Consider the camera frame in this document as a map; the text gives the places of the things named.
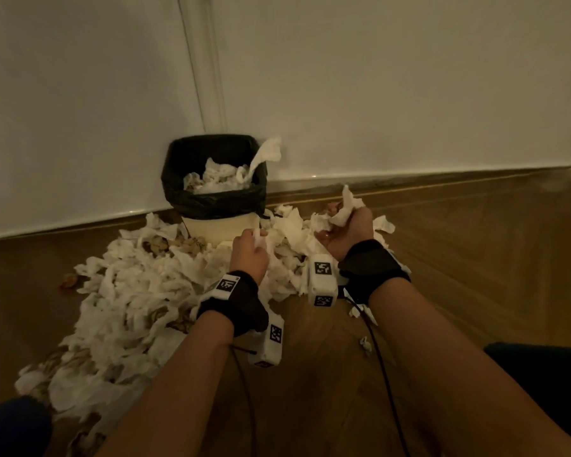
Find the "hand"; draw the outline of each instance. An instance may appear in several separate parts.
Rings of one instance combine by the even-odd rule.
[[[338,213],[339,205],[328,204],[327,211],[330,216]],[[342,261],[353,245],[374,237],[372,211],[367,207],[358,208],[349,216],[349,221],[344,227],[335,226],[332,231],[320,231],[315,233],[315,237],[336,260]]]
[[[268,233],[260,230],[260,236]],[[233,241],[233,254],[229,271],[245,271],[258,285],[268,268],[268,253],[264,248],[254,248],[254,230],[246,229]]]

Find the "forearm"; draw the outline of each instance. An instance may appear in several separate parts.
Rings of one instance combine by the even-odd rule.
[[[233,324],[204,313],[99,457],[196,455],[232,341]]]
[[[370,307],[449,457],[571,455],[571,438],[407,281]]]

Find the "person's left hand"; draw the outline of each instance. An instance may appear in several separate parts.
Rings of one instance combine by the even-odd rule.
[[[268,233],[260,230],[260,236]],[[258,285],[268,268],[268,253],[264,248],[254,247],[254,230],[246,229],[233,241],[233,254],[229,271],[245,271]]]

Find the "dark blue fabric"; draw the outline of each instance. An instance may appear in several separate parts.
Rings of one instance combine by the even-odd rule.
[[[484,351],[571,436],[571,348],[493,343]]]
[[[53,424],[46,407],[30,396],[0,404],[0,456],[41,457]]]

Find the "black trash bag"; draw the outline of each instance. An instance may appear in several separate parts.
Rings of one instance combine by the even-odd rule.
[[[245,213],[264,215],[266,202],[266,162],[261,163],[248,189],[193,194],[184,191],[184,177],[196,172],[203,177],[205,162],[236,167],[250,165],[258,152],[258,143],[246,135],[203,135],[176,139],[169,145],[161,174],[165,199],[184,217],[220,219]]]

